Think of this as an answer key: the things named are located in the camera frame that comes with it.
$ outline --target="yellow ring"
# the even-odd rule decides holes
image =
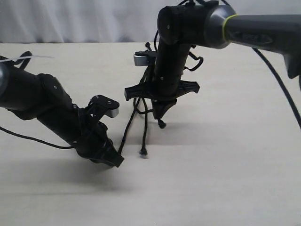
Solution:
[[[224,23],[222,24],[222,38],[223,38],[225,41],[228,41],[228,40],[226,39],[226,32],[225,32],[226,23],[227,23],[227,21],[228,21],[229,19],[231,19],[231,18],[233,18],[233,17],[235,17],[235,16],[237,16],[237,14],[234,14],[234,15],[231,15],[231,16],[227,17],[227,18],[225,19]]]

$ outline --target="white zip tie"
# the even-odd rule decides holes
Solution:
[[[16,57],[16,58],[11,58],[11,59],[5,59],[5,60],[0,60],[1,62],[6,62],[6,61],[12,61],[12,60],[22,60],[22,59],[29,59],[29,58],[54,58],[53,56],[38,56],[38,55],[34,55],[34,56],[22,56],[22,57]]]

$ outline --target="white table surface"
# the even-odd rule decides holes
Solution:
[[[118,117],[102,120],[118,148],[132,111],[124,88],[145,70],[133,63],[144,43],[0,44],[6,57],[27,50],[55,57],[32,59],[26,70],[56,76],[81,107],[97,94],[120,102]],[[200,92],[178,99],[164,130],[150,115],[146,160],[138,154],[142,117],[118,169],[1,132],[0,225],[300,226],[301,133],[275,78],[247,47],[193,52],[204,64],[182,78]],[[301,108],[282,56],[265,54]],[[0,115],[7,129],[67,145],[36,120]]]

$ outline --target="white curtain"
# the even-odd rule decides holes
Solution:
[[[180,0],[1,0],[0,42],[153,41],[157,15]],[[229,0],[239,14],[301,14],[301,0]]]

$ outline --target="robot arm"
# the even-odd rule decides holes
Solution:
[[[263,49],[284,56],[287,74],[301,74],[301,15],[239,16],[218,1],[192,0],[169,6],[158,14],[160,36],[157,52],[136,52],[135,64],[153,70],[149,82],[125,89],[126,99],[149,98],[155,119],[161,119],[186,93],[198,93],[196,82],[182,81],[190,48],[223,49],[230,43]]]
[[[124,158],[107,137],[99,120],[118,115],[119,103],[97,95],[79,108],[60,82],[50,74],[33,75],[14,61],[0,63],[0,107],[22,120],[37,119],[75,148],[78,155],[94,163],[119,167]]]

